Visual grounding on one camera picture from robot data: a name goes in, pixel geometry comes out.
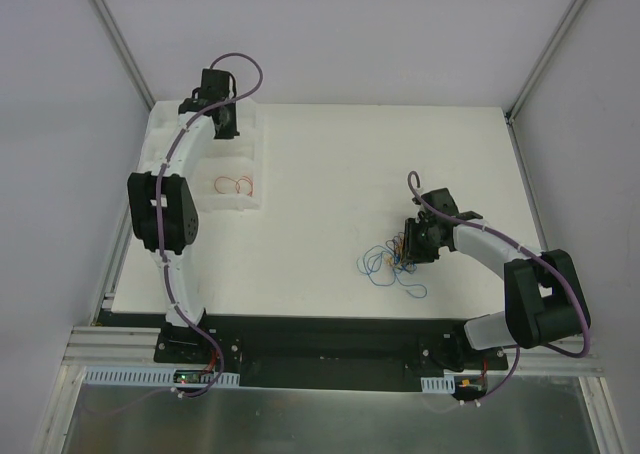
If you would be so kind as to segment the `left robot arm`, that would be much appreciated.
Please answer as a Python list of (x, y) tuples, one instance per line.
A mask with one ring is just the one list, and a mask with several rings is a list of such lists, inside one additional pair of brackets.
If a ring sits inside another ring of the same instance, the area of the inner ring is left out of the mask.
[(166, 329), (178, 338), (176, 349), (188, 362), (204, 361), (211, 339), (200, 327), (205, 314), (196, 286), (192, 246), (199, 217), (188, 178), (218, 134), (237, 134), (234, 76), (202, 71), (201, 84), (178, 108), (178, 127), (151, 167), (129, 175), (127, 192), (134, 236), (158, 267), (166, 296)]

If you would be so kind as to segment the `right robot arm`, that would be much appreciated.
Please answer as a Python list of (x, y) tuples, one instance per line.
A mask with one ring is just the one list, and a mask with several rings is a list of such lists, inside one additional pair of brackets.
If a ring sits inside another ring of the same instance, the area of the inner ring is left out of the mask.
[(457, 366), (473, 368), (493, 348), (544, 347), (578, 359), (590, 353), (591, 317), (569, 253), (524, 246), (478, 213), (459, 211), (446, 188), (411, 192), (420, 210), (405, 221), (403, 264), (433, 263), (446, 248), (503, 282), (503, 310), (464, 321), (450, 343)]

